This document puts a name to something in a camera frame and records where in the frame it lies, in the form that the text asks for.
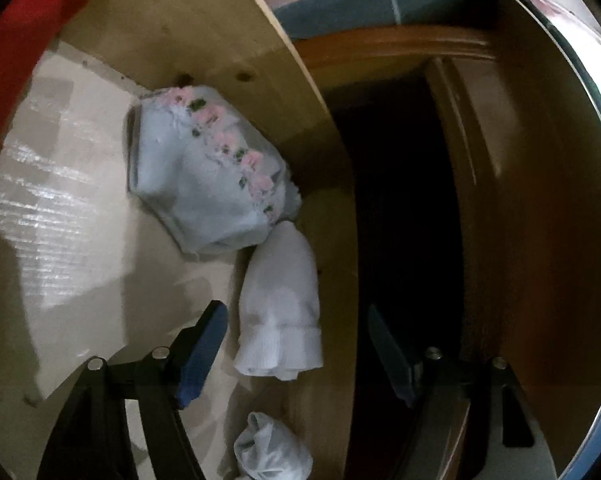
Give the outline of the white rolled garment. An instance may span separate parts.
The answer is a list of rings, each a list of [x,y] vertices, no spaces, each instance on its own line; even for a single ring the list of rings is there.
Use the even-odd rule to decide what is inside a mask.
[[[317,265],[293,222],[279,223],[254,251],[238,310],[241,374],[291,382],[323,366]]]

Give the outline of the blue checked cloth cover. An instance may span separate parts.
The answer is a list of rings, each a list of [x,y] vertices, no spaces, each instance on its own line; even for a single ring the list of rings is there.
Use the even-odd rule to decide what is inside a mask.
[[[274,11],[291,40],[404,25],[488,29],[501,0],[298,0]]]

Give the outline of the floral white underwear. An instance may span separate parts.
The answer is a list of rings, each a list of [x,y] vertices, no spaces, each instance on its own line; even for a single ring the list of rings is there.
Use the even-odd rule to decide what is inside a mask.
[[[206,86],[159,89],[131,110],[128,188],[189,255],[262,243],[301,205],[279,151]]]

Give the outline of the wooden drawer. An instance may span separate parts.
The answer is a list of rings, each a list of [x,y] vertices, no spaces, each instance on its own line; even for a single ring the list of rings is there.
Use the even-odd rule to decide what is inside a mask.
[[[309,194],[300,226],[317,253],[325,364],[294,382],[244,377],[233,365],[238,337],[230,334],[183,422],[210,479],[235,475],[233,442],[251,411],[282,418],[305,440],[314,478],[343,477],[355,381],[357,258],[333,262],[326,254],[337,236],[355,247],[353,203],[317,169],[317,158],[335,151],[335,130],[279,21],[265,0],[91,0],[50,47],[58,41],[126,76],[141,92],[186,80],[218,89],[291,163]],[[0,479],[12,479],[1,464]]]

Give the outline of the white crumpled garment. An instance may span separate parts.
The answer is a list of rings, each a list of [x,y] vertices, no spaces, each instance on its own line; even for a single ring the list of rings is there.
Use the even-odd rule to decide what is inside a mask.
[[[261,412],[247,416],[233,451],[240,479],[308,479],[313,458],[283,422]]]

